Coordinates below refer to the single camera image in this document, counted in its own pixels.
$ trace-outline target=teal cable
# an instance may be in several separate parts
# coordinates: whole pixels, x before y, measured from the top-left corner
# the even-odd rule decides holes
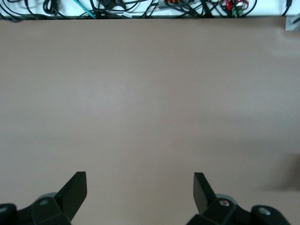
[[[78,0],[73,0],[73,1],[76,2],[87,14],[89,14],[91,17],[96,19],[96,16],[92,14],[86,7],[84,7],[83,4],[81,4]]]

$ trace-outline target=screw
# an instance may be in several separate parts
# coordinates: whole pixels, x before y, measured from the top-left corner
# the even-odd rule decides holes
[[[48,200],[41,200],[39,202],[39,205],[47,205],[48,203],[49,203]]]
[[[264,207],[260,207],[258,210],[259,210],[260,213],[262,213],[266,216],[271,215],[271,212],[269,210],[267,210],[266,208],[264,208]]]
[[[221,200],[221,201],[220,201],[220,204],[221,204],[222,206],[229,206],[229,205],[230,205],[229,201],[227,201],[227,200]]]
[[[6,210],[8,210],[7,207],[2,207],[2,208],[0,208],[0,213],[5,212]]]

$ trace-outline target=electronic component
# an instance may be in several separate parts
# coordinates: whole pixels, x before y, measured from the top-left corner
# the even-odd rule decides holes
[[[126,10],[126,5],[124,4],[123,0],[97,0],[103,5],[105,8],[112,9],[115,6],[121,6],[124,10]]]
[[[170,5],[175,7],[179,4],[186,5],[194,1],[195,0],[158,0],[158,6],[159,8],[169,8]]]
[[[77,172],[57,194],[43,195],[25,209],[0,204],[0,225],[71,225],[86,195],[86,173]]]
[[[194,174],[194,200],[199,214],[187,225],[290,225],[275,208],[256,205],[248,212],[231,197],[216,195],[203,173]]]
[[[225,5],[226,10],[234,17],[240,17],[249,7],[248,0],[220,0],[219,4]]]

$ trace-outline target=cable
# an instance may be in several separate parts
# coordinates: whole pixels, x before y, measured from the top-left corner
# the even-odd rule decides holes
[[[28,12],[33,16],[33,18],[37,19],[36,15],[33,14],[33,12],[30,10],[29,5],[28,5],[28,0],[24,0],[25,6],[28,10]]]
[[[14,19],[16,19],[16,20],[20,20],[20,18],[18,18],[18,17],[16,17],[15,15],[12,15],[12,14],[10,14],[1,4],[0,4],[0,8],[6,13],[6,14],[8,14],[9,16],[11,16],[12,18],[14,18]]]
[[[8,19],[8,18],[6,18],[6,16],[4,16],[4,15],[1,14],[1,18],[3,18],[4,20],[12,21],[12,22],[20,22],[20,21],[22,21],[21,18],[18,18],[18,17],[16,17],[15,15],[10,14],[10,13],[9,13],[9,12],[8,12],[1,4],[0,4],[0,8],[1,8],[7,15],[11,16],[12,18],[14,18],[14,20],[13,20],[13,19]]]
[[[282,16],[285,16],[287,11],[289,11],[291,5],[292,5],[293,0],[286,0],[286,9],[285,12],[282,14]]]
[[[12,12],[12,13],[14,13],[14,14],[21,15],[21,16],[31,16],[31,15],[26,15],[26,14],[21,14],[21,13],[15,12],[15,11],[13,11],[10,7],[7,6],[7,4],[5,3],[4,0],[2,0],[2,2],[3,2],[3,4],[4,4],[4,6],[5,6],[10,12]]]
[[[107,7],[106,9],[112,9],[115,6],[122,6],[122,5],[128,5],[128,4],[135,4],[135,3],[139,3],[139,2],[143,2],[143,1],[149,1],[149,0],[137,0],[137,1],[129,1],[129,2],[123,2],[121,4],[115,4],[111,7]]]
[[[152,11],[150,12],[150,14],[148,16],[147,15],[145,16],[145,19],[150,18],[150,16],[154,13],[154,10],[156,9],[156,6],[158,6],[158,3],[154,3],[154,4],[152,4],[152,6],[154,6]]]
[[[252,8],[251,8],[248,12],[242,14],[241,17],[245,17],[245,16],[247,16],[249,13],[251,13],[251,12],[253,11],[253,9],[255,8],[256,4],[257,4],[257,0],[255,0],[255,2],[254,2],[254,4],[253,4]]]
[[[200,17],[200,18],[203,18],[203,13],[204,13],[204,8],[202,7],[202,12],[199,14],[197,11],[196,11],[196,8],[192,8],[189,4],[183,4],[184,5],[184,7],[187,9],[187,10],[189,10],[189,12],[191,12],[191,13],[193,13],[193,15],[195,16],[195,17]]]
[[[202,6],[202,3],[200,3],[197,7],[194,8],[194,10],[197,10],[198,8],[200,8]],[[199,14],[200,16],[202,16],[204,13],[204,9],[202,7],[202,12]],[[185,12],[184,14],[178,15],[174,18],[183,18],[184,16],[189,15],[189,12]]]
[[[1,13],[0,13],[0,17],[3,19],[3,20],[5,20],[5,21],[10,21],[10,22],[13,22],[13,23],[17,23],[17,22],[20,22],[21,20],[12,20],[12,19],[8,19],[8,18],[6,18],[4,15],[2,15]]]
[[[145,18],[147,17],[147,12],[148,10],[151,8],[152,4],[154,3],[155,0],[152,0],[151,3],[149,4],[149,6],[147,7],[146,11],[139,17],[139,19],[143,18],[145,16]]]
[[[134,7],[136,7],[137,6],[137,4],[139,4],[140,2],[137,2],[137,3],[135,3],[133,6],[131,6],[130,8],[126,8],[126,10],[125,9],[114,9],[113,11],[115,11],[115,12],[128,12],[128,11],[130,11],[131,9],[133,9]]]
[[[73,0],[74,2],[76,2],[77,5],[79,5],[87,14],[89,14],[92,18],[96,19],[96,16],[94,14],[91,13],[91,11],[89,11],[86,7],[84,7],[83,4],[80,3],[79,0]]]
[[[93,11],[94,11],[94,12],[97,12],[93,0],[90,0],[90,4],[91,4],[91,6],[92,6]]]
[[[210,4],[212,4],[213,6],[212,6],[212,8],[211,8],[211,10],[216,10],[218,13],[219,13],[219,15],[220,15],[220,17],[222,17],[222,18],[226,18],[227,16],[225,16],[225,15],[223,15],[219,10],[218,10],[218,6],[220,6],[220,4],[219,4],[219,2],[217,1],[217,2],[213,2],[213,1],[211,1],[211,0],[209,0],[208,1]]]
[[[64,19],[70,20],[71,18],[66,17],[65,15],[61,14],[59,12],[59,7],[57,0],[45,0],[43,3],[43,10],[47,14],[52,14],[52,15],[60,15]]]

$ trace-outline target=metal bracket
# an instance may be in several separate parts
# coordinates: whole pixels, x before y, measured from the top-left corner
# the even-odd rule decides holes
[[[77,172],[58,193],[43,195],[22,210],[0,204],[0,225],[71,225],[87,195],[86,185],[86,173]]]
[[[300,31],[300,14],[286,17],[285,30]]]
[[[199,214],[187,225],[290,225],[270,206],[257,205],[248,212],[227,198],[217,198],[200,172],[194,174],[194,200]]]

